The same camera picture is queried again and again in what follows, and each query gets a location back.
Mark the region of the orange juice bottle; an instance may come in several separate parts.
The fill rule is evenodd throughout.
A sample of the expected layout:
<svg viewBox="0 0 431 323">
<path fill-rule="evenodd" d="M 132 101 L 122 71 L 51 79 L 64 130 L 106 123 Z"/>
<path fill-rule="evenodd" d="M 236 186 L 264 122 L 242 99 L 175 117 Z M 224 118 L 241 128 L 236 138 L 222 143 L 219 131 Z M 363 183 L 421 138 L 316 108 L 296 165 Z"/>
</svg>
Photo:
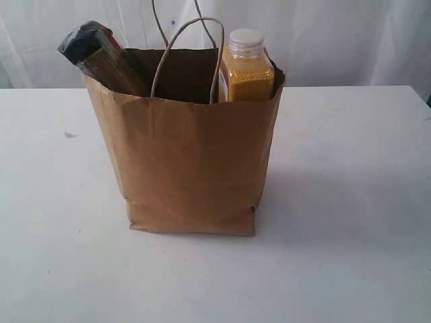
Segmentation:
<svg viewBox="0 0 431 323">
<path fill-rule="evenodd" d="M 262 33 L 254 29 L 234 30 L 222 53 L 218 101 L 266 101 L 273 89 L 274 75 Z"/>
</svg>

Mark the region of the spaghetti pack dark wrapper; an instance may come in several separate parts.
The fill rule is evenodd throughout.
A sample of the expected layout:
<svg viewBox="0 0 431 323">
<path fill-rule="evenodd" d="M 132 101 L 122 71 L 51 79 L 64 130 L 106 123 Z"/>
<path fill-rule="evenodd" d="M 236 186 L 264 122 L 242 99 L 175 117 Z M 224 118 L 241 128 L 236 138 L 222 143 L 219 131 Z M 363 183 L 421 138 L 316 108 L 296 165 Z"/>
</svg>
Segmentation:
<svg viewBox="0 0 431 323">
<path fill-rule="evenodd" d="M 57 50 L 83 74 L 105 87 L 134 96 L 151 92 L 146 72 L 117 42 L 112 30 L 88 21 L 70 32 Z"/>
</svg>

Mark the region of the brown paper shopping bag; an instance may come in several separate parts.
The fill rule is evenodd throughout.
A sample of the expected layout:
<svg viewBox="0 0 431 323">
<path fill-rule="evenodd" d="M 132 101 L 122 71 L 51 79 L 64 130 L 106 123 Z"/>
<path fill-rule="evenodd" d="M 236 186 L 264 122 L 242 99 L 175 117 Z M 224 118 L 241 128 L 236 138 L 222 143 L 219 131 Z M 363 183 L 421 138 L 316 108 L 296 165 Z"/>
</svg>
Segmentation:
<svg viewBox="0 0 431 323">
<path fill-rule="evenodd" d="M 140 50 L 135 96 L 86 77 L 131 229 L 253 236 L 285 81 L 263 102 L 216 101 L 221 49 Z"/>
</svg>

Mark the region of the small grey paper scrap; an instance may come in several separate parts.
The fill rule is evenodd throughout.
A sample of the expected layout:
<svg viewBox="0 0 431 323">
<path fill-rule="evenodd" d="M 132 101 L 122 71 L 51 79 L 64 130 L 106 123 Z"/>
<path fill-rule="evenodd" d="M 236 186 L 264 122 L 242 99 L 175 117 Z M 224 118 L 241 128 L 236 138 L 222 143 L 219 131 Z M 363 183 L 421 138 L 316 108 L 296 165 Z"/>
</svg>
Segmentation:
<svg viewBox="0 0 431 323">
<path fill-rule="evenodd" d="M 68 139 L 72 139 L 72 138 L 76 138 L 76 137 L 78 137 L 78 135 L 77 135 L 77 134 L 73 134 L 73 133 L 69 133 L 69 132 L 64 132 L 64 135 L 65 135 L 65 137 L 66 137 L 66 138 L 68 138 Z"/>
</svg>

